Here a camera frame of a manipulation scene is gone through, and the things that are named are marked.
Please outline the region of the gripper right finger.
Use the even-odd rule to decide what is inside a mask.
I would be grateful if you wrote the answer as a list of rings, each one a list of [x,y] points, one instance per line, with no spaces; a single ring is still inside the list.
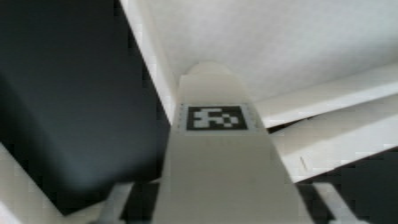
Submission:
[[[372,224],[367,220],[358,218],[333,184],[327,182],[315,182],[311,187],[315,188],[322,202],[335,216],[327,224]]]

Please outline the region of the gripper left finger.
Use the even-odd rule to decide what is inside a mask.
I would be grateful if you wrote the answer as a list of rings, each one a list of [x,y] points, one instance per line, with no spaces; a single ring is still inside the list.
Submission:
[[[157,183],[116,184],[95,224],[152,224],[157,195]]]

